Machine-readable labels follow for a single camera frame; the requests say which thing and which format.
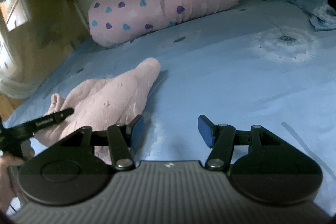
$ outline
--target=white curtain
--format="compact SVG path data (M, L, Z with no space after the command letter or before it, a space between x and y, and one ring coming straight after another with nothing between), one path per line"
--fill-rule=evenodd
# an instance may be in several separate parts
M72 51L71 42L89 34L66 0L18 0L16 8L0 14L0 92L25 99Z

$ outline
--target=purple heart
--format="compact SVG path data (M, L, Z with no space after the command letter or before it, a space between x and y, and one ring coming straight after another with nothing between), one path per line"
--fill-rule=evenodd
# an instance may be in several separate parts
M119 3L119 5L118 5L119 8L122 8L122 7L125 7L125 6L126 6L126 4L125 4L125 2L123 2L123 1L121 1L121 2Z
M112 29L112 25L110 23L106 23L107 30Z
M178 14L182 14L184 11L185 11L185 9L184 9L183 6L178 6L177 9L176 9L176 12L177 12Z
M154 28L154 26L150 25L150 24L146 24L146 26L145 26L146 30L153 29L153 28Z

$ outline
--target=blue bedsheet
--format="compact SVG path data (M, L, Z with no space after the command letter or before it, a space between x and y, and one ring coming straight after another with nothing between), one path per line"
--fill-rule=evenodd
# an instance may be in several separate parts
M147 57L162 65L144 110L137 160L201 160L210 149L197 119L239 130L261 124L317 161L316 203L336 212L336 31L315 32L309 16L281 0L241 0L229 11L113 48L86 40L21 105L6 126L42 116L52 93L89 78L115 77ZM37 153L44 149L32 141ZM234 160L246 151L236 149Z

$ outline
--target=gray plastic base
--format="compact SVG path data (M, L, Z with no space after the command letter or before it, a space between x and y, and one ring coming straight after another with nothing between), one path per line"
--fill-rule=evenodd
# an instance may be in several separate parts
M28 203L11 217L17 224L323 224L330 217L311 202L272 207L238 193L222 172L198 161L143 161L117 173L94 198L69 207Z

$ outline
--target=cable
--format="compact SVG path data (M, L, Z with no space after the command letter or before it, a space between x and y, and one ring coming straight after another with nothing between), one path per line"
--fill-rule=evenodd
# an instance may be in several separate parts
M312 152L306 143L301 139L298 133L288 125L286 122L282 122L281 125L295 138L295 140L301 145L301 147L306 151L306 153L316 161L321 167L325 169L325 171L334 179L336 180L336 175L334 174L333 170L323 161L321 160L314 152Z
M11 206L11 208L13 209L13 211L15 212L15 213L17 213L17 211L13 208L13 206L10 204L10 206Z

